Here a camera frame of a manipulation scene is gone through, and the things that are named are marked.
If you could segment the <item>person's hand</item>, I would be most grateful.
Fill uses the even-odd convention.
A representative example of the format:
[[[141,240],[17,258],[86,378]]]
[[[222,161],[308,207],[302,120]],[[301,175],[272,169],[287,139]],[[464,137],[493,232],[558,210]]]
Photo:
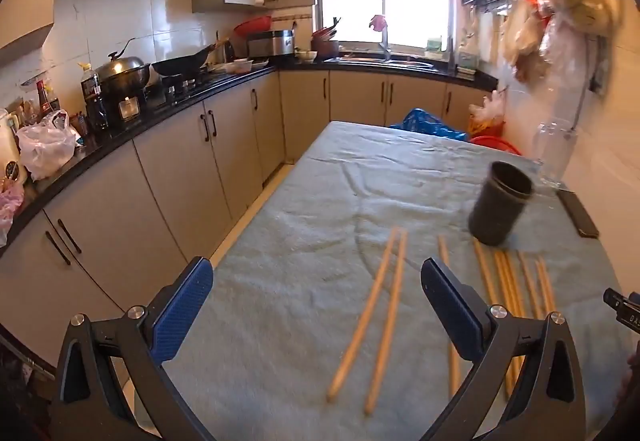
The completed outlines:
[[[620,382],[620,387],[618,388],[616,395],[616,404],[620,405],[623,401],[626,400],[628,395],[634,391],[634,388],[637,387],[636,383],[636,375],[639,372],[639,351],[634,352],[628,357],[627,365],[628,369],[626,374],[624,375],[622,381]]]

